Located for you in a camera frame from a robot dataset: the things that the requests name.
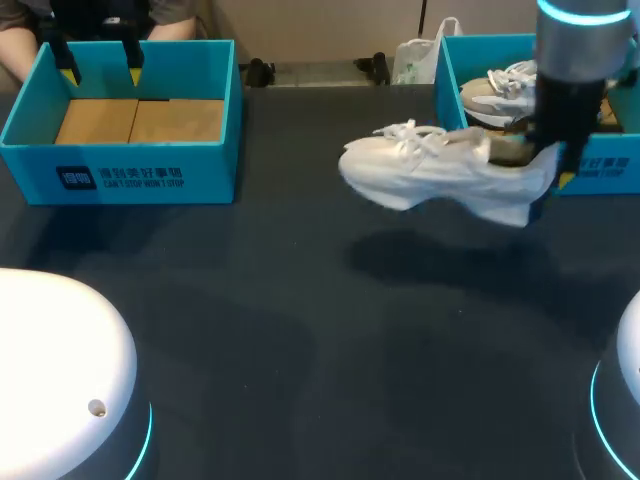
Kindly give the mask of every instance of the blue light ring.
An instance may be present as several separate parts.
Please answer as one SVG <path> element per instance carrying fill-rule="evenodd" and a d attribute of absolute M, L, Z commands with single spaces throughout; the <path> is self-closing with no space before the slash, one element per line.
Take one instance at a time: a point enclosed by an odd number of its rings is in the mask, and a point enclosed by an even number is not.
<path fill-rule="evenodd" d="M 607 15 L 579 15 L 561 10 L 551 5 L 547 0 L 538 0 L 538 7 L 551 18 L 569 25 L 579 25 L 583 27 L 596 27 L 601 25 L 611 25 L 626 20 L 631 15 L 631 10 Z"/>
<path fill-rule="evenodd" d="M 136 463 L 133 465 L 133 468 L 129 472 L 129 475 L 127 475 L 124 478 L 124 480 L 132 480 L 136 472 L 138 471 L 138 468 L 140 468 L 142 459 L 147 453 L 147 449 L 149 448 L 149 442 L 151 441 L 152 425 L 153 425 L 153 410 L 151 409 L 151 404 L 149 404 L 149 426 L 147 427 L 147 438 L 144 439 L 144 444 L 142 445 L 142 450 L 140 450 L 140 454 L 138 455 L 138 459 L 136 460 Z"/>
<path fill-rule="evenodd" d="M 589 392 L 589 402 L 591 404 L 591 416 L 593 417 L 593 423 L 596 426 L 598 435 L 600 435 L 600 440 L 602 441 L 602 444 L 607 449 L 607 452 L 609 452 L 609 455 L 611 455 L 611 458 L 613 458 L 613 460 L 618 464 L 620 469 L 624 473 L 626 473 L 631 480 L 640 480 L 638 479 L 638 477 L 636 477 L 633 474 L 631 470 L 629 470 L 629 468 L 616 455 L 616 453 L 613 451 L 613 448 L 611 448 L 611 445 L 609 445 L 609 442 L 605 438 L 604 433 L 602 432 L 602 429 L 600 428 L 600 423 L 598 422 L 598 417 L 596 416 L 596 407 L 595 407 L 595 401 L 594 401 L 594 397 L 595 397 L 594 391 L 595 391 L 595 384 L 596 384 L 596 375 L 598 374 L 598 368 L 600 368 L 600 363 L 598 363 L 598 365 L 596 366 L 596 369 L 593 372 L 593 377 L 591 378 L 591 389 Z"/>

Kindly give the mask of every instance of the gray shirt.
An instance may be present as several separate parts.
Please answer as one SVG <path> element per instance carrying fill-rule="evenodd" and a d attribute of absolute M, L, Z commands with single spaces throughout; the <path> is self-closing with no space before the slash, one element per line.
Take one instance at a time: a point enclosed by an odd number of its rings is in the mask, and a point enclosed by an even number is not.
<path fill-rule="evenodd" d="M 195 17 L 195 0 L 149 0 L 149 16 L 158 25 Z M 29 25 L 30 13 L 45 17 L 51 13 L 49 0 L 0 0 L 0 31 Z"/>

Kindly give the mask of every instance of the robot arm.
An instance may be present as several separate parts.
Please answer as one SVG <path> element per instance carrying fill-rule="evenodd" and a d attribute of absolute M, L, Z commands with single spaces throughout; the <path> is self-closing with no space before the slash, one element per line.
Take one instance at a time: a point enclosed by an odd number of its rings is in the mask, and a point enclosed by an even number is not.
<path fill-rule="evenodd" d="M 605 85 L 623 66 L 640 0 L 538 0 L 536 154 L 564 142 L 558 178 L 578 171 Z"/>

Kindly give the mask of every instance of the small hole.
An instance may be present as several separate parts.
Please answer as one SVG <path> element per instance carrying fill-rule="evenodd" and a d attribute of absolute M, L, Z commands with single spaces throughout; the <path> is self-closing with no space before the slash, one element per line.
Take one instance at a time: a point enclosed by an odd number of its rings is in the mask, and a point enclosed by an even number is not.
<path fill-rule="evenodd" d="M 104 417 L 107 414 L 107 407 L 100 400 L 91 400 L 89 402 L 89 411 L 95 417 Z"/>

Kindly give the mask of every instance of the white sneaker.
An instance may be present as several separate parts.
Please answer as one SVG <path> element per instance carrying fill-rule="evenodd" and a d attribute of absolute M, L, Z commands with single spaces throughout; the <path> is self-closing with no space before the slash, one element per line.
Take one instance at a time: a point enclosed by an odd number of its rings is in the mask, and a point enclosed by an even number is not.
<path fill-rule="evenodd" d="M 447 197 L 486 220 L 524 227 L 556 175 L 558 144 L 531 160 L 530 144 L 481 128 L 446 133 L 409 120 L 374 133 L 383 136 L 345 146 L 340 173 L 363 197 L 394 210 Z"/>
<path fill-rule="evenodd" d="M 489 70 L 462 86 L 465 112 L 483 125 L 505 128 L 533 115 L 537 66 L 535 60 L 518 62 L 506 70 Z"/>

